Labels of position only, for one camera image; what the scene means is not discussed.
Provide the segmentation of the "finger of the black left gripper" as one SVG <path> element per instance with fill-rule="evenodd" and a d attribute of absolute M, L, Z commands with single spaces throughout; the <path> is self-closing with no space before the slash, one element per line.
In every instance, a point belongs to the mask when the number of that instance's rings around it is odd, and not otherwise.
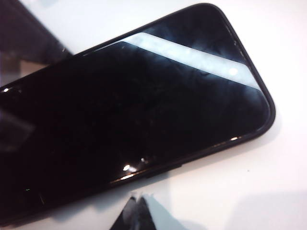
<path fill-rule="evenodd" d="M 0 50 L 24 60 L 63 60 L 72 55 L 18 0 L 0 2 Z"/>

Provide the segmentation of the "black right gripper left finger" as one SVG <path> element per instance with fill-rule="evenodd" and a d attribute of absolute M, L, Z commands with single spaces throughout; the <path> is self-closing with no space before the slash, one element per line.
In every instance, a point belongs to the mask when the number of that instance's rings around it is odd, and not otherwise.
<path fill-rule="evenodd" d="M 111 230 L 131 230 L 137 213 L 137 202 L 139 194 L 132 192 L 125 203 L 120 214 L 111 226 Z"/>

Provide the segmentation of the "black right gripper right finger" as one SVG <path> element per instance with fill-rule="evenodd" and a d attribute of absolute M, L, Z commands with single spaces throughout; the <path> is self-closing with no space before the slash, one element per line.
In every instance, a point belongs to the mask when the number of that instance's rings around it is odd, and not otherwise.
<path fill-rule="evenodd" d="M 150 195 L 141 197 L 141 230 L 163 229 L 163 207 Z"/>

